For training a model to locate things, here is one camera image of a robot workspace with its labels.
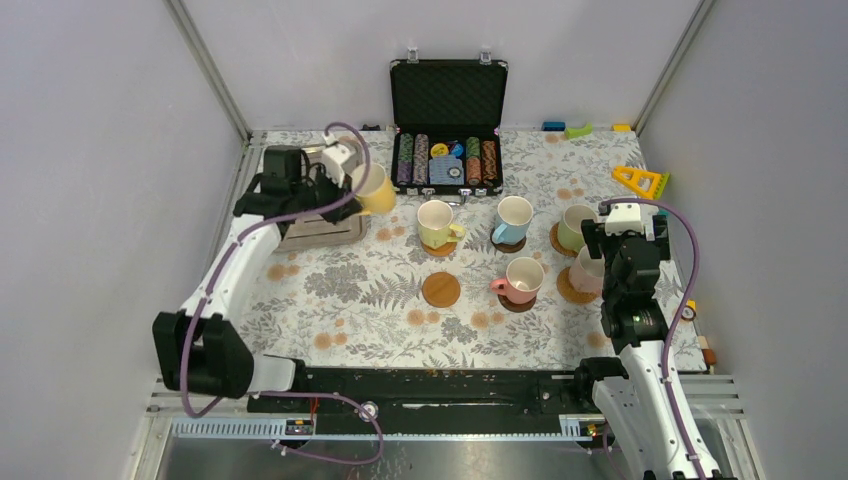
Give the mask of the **light green mug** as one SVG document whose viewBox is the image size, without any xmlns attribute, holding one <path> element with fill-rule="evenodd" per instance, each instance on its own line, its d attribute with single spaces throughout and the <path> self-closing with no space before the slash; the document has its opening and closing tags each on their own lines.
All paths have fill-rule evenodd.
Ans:
<svg viewBox="0 0 848 480">
<path fill-rule="evenodd" d="M 585 244 L 581 230 L 583 220 L 597 222 L 598 216 L 592 207 L 576 204 L 568 207 L 558 222 L 556 241 L 568 256 L 575 257 Z"/>
</svg>

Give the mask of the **woven cork coaster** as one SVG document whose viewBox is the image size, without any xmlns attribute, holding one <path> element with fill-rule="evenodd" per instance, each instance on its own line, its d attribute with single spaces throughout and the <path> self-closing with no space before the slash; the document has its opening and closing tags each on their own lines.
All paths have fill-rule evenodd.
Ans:
<svg viewBox="0 0 848 480">
<path fill-rule="evenodd" d="M 570 281 L 570 268 L 564 268 L 557 276 L 556 288 L 559 294 L 568 302 L 576 305 L 587 305 L 595 301 L 599 295 L 594 292 L 577 290 Z"/>
</svg>

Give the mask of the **pink mug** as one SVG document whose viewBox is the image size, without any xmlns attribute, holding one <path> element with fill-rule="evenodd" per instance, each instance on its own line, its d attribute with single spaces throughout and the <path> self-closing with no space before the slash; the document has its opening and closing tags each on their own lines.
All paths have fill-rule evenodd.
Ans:
<svg viewBox="0 0 848 480">
<path fill-rule="evenodd" d="M 545 278 L 543 266 L 531 257 L 518 257 L 507 266 L 505 276 L 492 281 L 490 290 L 517 305 L 533 301 Z"/>
</svg>

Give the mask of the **light blue mug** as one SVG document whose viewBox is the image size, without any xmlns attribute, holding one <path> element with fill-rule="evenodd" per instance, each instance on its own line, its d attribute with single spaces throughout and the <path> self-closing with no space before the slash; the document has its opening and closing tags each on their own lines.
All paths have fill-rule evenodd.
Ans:
<svg viewBox="0 0 848 480">
<path fill-rule="evenodd" d="M 527 234 L 534 217 L 532 204 L 524 197 L 507 196 L 497 205 L 490 240 L 495 245 L 517 245 Z"/>
</svg>

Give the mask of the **dark walnut wooden coaster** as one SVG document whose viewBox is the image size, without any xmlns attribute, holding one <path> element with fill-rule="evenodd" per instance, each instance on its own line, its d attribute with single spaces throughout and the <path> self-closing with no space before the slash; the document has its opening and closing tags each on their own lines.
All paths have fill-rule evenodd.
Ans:
<svg viewBox="0 0 848 480">
<path fill-rule="evenodd" d="M 507 243 L 495 243 L 493 242 L 493 247 L 502 253 L 516 253 L 521 251 L 526 245 L 527 237 L 522 238 L 519 242 L 515 244 L 507 244 Z"/>
</svg>

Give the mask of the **dark brown wooden coaster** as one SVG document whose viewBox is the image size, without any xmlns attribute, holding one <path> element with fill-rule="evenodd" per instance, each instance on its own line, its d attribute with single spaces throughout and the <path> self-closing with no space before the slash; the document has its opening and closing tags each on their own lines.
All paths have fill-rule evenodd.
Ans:
<svg viewBox="0 0 848 480">
<path fill-rule="evenodd" d="M 529 301 L 527 301 L 527 302 L 524 302 L 524 303 L 515 303 L 515 302 L 512 302 L 512 301 L 511 301 L 511 300 L 510 300 L 507 296 L 505 296 L 505 295 L 499 295 L 499 296 L 498 296 L 498 300 L 499 300 L 500 304 L 501 304 L 501 305 L 502 305 L 502 306 L 503 306 L 506 310 L 508 310 L 508 311 L 510 311 L 510 312 L 522 313 L 522 312 L 526 312 L 526 311 L 531 310 L 531 309 L 533 308 L 533 306 L 535 305 L 535 303 L 536 303 L 536 301 L 537 301 L 537 298 L 536 298 L 536 297 L 532 297 L 532 298 L 531 298 Z"/>
</svg>

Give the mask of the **pale yellow mug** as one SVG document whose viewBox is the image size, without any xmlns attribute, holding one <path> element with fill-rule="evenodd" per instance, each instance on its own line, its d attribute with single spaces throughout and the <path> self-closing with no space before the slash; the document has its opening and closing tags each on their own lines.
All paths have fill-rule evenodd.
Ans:
<svg viewBox="0 0 848 480">
<path fill-rule="evenodd" d="M 452 207 L 441 200 L 423 203 L 417 210 L 416 219 L 419 239 L 429 249 L 458 243 L 466 236 L 465 228 L 454 222 Z"/>
</svg>

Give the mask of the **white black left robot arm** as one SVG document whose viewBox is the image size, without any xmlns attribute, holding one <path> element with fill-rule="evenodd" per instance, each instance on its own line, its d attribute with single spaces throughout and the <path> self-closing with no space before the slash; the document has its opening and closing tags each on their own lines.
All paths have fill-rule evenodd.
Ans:
<svg viewBox="0 0 848 480">
<path fill-rule="evenodd" d="M 215 401 L 270 393 L 288 411 L 309 401 L 310 385 L 296 360 L 254 354 L 238 332 L 251 284 L 299 219 L 326 221 L 361 213 L 358 172 L 375 170 L 369 148 L 328 141 L 318 150 L 274 146 L 235 202 L 226 239 L 199 286 L 175 312 L 152 325 L 165 387 Z"/>
</svg>

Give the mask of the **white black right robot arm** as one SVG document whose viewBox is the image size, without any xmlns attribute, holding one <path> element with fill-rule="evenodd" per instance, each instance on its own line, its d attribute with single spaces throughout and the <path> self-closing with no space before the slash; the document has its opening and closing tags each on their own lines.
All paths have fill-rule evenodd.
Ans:
<svg viewBox="0 0 848 480">
<path fill-rule="evenodd" d="M 671 329 L 655 297 L 670 257 L 666 219 L 648 223 L 584 220 L 588 254 L 604 266 L 601 323 L 612 357 L 582 360 L 573 396 L 600 411 L 630 479 L 727 479 L 686 401 L 671 352 Z"/>
</svg>

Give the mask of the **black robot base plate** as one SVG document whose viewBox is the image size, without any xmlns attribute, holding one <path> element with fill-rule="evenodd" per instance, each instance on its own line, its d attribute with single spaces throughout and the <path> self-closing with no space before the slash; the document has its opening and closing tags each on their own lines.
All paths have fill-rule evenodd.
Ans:
<svg viewBox="0 0 848 480">
<path fill-rule="evenodd" d="M 388 435 L 559 434 L 562 415 L 599 414 L 587 380 L 573 371 L 308 367 L 296 398 L 261 395 L 250 413 L 304 414 L 324 435 L 367 434 L 353 400 L 373 403 Z"/>
</svg>

